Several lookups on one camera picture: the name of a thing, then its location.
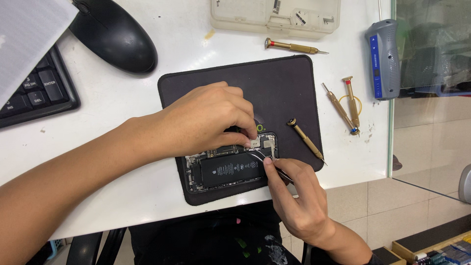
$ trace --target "black battery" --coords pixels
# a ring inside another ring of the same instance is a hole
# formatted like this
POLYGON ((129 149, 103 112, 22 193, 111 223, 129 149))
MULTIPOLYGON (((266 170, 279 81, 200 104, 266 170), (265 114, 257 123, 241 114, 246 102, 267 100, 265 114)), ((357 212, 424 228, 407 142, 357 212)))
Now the black battery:
POLYGON ((205 188, 266 176, 263 163, 244 152, 235 155, 201 160, 205 188))

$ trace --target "keyboard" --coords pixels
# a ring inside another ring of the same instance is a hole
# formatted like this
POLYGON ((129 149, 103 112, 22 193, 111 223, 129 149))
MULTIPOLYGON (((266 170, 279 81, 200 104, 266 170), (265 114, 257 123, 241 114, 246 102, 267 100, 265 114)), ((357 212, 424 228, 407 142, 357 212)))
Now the keyboard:
POLYGON ((54 45, 0 109, 0 128, 79 106, 77 91, 54 45))

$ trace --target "white paper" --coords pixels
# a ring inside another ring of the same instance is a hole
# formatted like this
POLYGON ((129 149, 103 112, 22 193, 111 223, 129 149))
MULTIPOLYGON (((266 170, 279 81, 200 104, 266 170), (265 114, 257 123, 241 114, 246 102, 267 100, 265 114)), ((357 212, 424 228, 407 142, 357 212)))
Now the white paper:
POLYGON ((0 0, 0 108, 75 18, 68 0, 0 0))

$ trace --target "computer mouse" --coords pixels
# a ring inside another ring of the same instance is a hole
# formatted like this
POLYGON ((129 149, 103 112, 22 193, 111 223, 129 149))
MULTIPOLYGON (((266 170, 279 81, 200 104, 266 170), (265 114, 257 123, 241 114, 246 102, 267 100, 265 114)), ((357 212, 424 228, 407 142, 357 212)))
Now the computer mouse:
POLYGON ((73 0, 79 13, 69 26, 91 51, 111 65, 134 74, 157 66, 157 50, 149 35, 112 0, 73 0))

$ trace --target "black mouse pad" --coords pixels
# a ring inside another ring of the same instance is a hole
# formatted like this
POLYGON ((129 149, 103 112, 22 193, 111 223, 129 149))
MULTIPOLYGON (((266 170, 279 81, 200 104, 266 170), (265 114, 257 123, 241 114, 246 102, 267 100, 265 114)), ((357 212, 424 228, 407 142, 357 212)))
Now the black mouse pad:
MULTIPOLYGON (((157 85, 162 107, 167 107, 196 87, 220 81, 244 91, 244 98, 253 104, 257 130, 277 135, 280 158, 301 160, 315 171, 322 168, 323 162, 286 124, 291 118, 296 118, 298 126, 323 153, 312 61, 308 56, 296 55, 164 75, 157 85)), ((202 193, 189 193, 183 172, 185 158, 176 157, 176 161, 185 199, 190 205, 208 203, 267 185, 266 178, 263 178, 202 193)))

